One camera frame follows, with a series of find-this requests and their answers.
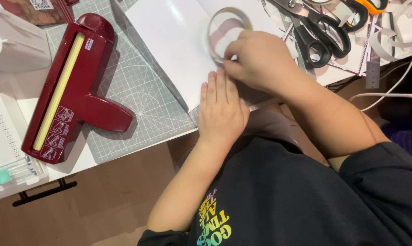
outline white paper sheet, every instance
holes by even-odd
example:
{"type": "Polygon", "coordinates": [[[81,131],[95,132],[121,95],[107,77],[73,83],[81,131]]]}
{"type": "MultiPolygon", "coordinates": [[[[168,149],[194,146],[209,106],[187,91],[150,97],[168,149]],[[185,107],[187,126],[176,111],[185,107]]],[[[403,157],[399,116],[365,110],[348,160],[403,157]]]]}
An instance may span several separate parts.
{"type": "Polygon", "coordinates": [[[207,81],[209,71],[216,70],[206,45],[207,25],[224,7],[242,10],[254,30],[283,36],[262,6],[253,0],[139,0],[126,12],[189,111],[199,105],[200,87],[207,81]]]}

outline scissor blade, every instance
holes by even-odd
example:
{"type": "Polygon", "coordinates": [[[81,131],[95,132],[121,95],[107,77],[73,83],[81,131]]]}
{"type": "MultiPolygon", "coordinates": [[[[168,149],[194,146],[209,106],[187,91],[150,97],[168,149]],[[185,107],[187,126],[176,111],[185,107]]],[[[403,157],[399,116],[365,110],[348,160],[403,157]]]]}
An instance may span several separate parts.
{"type": "Polygon", "coordinates": [[[305,8],[300,3],[297,3],[295,0],[270,0],[273,4],[279,5],[279,7],[285,9],[286,11],[300,15],[303,17],[308,17],[309,10],[305,8]]]}

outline person's right hand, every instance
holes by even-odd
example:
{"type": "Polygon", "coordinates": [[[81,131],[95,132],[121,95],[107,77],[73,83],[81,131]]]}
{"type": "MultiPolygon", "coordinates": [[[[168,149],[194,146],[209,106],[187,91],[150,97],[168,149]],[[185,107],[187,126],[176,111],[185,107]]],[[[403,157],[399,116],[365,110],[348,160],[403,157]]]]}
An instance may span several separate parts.
{"type": "Polygon", "coordinates": [[[271,92],[287,74],[301,73],[285,42],[263,31],[243,31],[224,53],[224,68],[230,77],[258,90],[271,92]],[[236,55],[237,61],[231,58],[236,55]]]}

